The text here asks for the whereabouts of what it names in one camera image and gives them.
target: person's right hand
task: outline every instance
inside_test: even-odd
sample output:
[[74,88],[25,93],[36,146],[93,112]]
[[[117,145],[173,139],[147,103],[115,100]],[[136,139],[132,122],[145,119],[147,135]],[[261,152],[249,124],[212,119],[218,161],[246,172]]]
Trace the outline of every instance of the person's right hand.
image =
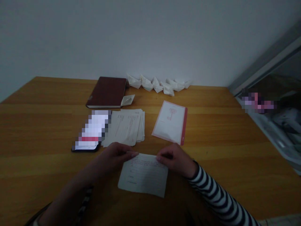
[[197,165],[177,143],[161,149],[156,159],[170,170],[187,178],[192,178],[197,170]]

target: wooden table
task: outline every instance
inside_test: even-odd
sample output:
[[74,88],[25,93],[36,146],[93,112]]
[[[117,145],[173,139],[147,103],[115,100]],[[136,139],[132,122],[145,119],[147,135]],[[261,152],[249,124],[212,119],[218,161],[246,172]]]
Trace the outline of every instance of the wooden table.
[[[85,103],[95,84],[95,80],[36,77],[0,104],[1,224],[24,224],[102,151],[70,152],[91,112]],[[163,100],[185,106],[183,149],[255,218],[301,212],[300,178],[227,88],[191,86],[171,97],[131,87],[126,90],[129,94],[136,96],[125,108],[145,111],[145,141],[134,150],[155,155],[169,145],[151,136]],[[171,222],[166,208],[173,208],[174,215],[193,205],[198,211],[195,193],[188,194],[189,185],[172,172],[165,199],[118,189],[119,174],[102,179],[95,191],[94,208],[89,212],[94,214],[92,224],[100,220],[110,225],[117,218],[124,222],[132,215],[144,223],[143,214],[146,220]]]

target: pink bordered card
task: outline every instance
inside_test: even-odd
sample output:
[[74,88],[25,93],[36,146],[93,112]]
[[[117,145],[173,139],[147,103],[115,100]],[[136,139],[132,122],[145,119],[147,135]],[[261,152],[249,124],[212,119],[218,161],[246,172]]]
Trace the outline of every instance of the pink bordered card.
[[164,101],[152,135],[184,145],[186,119],[186,107]]

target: black and white striped shirt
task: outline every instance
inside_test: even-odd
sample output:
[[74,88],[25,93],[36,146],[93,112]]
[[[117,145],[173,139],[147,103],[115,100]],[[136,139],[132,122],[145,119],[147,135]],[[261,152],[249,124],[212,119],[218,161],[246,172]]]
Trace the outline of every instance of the black and white striped shirt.
[[193,178],[188,179],[191,186],[201,194],[225,225],[260,225],[231,195],[228,194],[205,170],[197,163],[198,169]]

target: dark red book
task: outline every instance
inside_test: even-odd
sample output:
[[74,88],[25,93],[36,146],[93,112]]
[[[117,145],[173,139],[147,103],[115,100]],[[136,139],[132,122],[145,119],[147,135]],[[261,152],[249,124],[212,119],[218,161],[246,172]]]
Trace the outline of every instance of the dark red book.
[[119,108],[125,87],[126,78],[99,77],[86,106],[88,108]]

